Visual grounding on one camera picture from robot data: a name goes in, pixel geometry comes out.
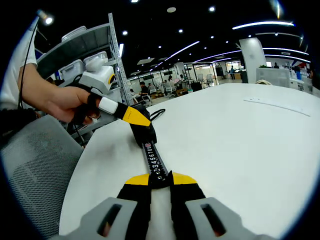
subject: yellow tip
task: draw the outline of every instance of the yellow tip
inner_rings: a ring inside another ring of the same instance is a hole
[[[126,121],[130,124],[141,125],[141,126],[149,126],[150,120],[146,118],[141,112],[137,109],[128,106],[123,118],[123,121]]]

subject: black cable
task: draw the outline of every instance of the black cable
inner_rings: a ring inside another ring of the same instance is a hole
[[[163,114],[166,110],[163,108],[163,109],[160,109],[158,111],[155,111],[153,112],[152,114],[150,114],[150,121],[152,122],[153,120],[155,120],[157,117],[159,117],[161,114]]]
[[[78,136],[79,136],[79,138],[80,138],[82,147],[85,147],[85,143],[84,143],[84,141],[82,140],[82,138],[81,138],[81,136],[80,136],[80,134],[79,134],[79,132],[78,132],[77,126],[76,126],[75,124],[73,124],[73,126],[74,126],[74,128],[75,128],[76,133],[78,134]]]
[[[36,31],[37,26],[38,26],[38,22],[39,22],[39,20],[36,22],[36,24],[34,26],[34,29],[33,29],[32,35],[31,35],[31,40],[30,40],[30,43],[29,43],[29,47],[28,47],[28,50],[26,52],[24,65],[23,65],[22,76],[21,76],[21,84],[20,84],[20,93],[19,93],[19,100],[18,100],[18,109],[24,109],[24,106],[22,104],[22,101],[23,101],[23,99],[22,99],[22,88],[24,86],[24,75],[25,75],[25,69],[26,69],[26,65],[27,65],[29,50],[30,50],[30,47],[31,47],[32,39],[34,38],[34,34],[35,34],[35,31]]]

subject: desk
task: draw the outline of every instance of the desk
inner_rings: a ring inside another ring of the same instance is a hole
[[[255,97],[303,108],[309,116]],[[320,99],[261,84],[223,84],[151,106],[166,112],[153,125],[168,170],[197,180],[207,197],[238,213],[256,234],[282,237],[308,203],[320,169]],[[130,126],[117,120],[96,130],[74,170],[60,217],[60,234],[129,178],[145,174]],[[175,239],[167,188],[152,192],[147,239]]]

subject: human arm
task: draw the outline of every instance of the human arm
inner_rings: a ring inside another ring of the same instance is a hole
[[[21,78],[23,67],[20,68],[18,88],[21,91]],[[37,72],[36,66],[28,63],[23,75],[22,99],[30,106],[44,111],[53,117],[71,122],[75,115],[75,108],[86,104],[89,92],[78,87],[57,87],[44,80]],[[97,118],[97,112],[92,112],[84,119],[84,124],[90,124],[92,118]]]

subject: white pillar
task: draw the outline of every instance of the white pillar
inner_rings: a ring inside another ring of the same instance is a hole
[[[248,83],[254,84],[257,81],[257,68],[267,65],[264,50],[258,38],[240,39],[240,46],[244,58]]]
[[[176,69],[176,76],[177,76],[177,78],[180,78],[180,75],[182,74],[184,74],[184,72],[185,72],[185,65],[184,65],[184,63],[183,62],[177,62],[177,63],[175,63],[174,64],[174,68]]]

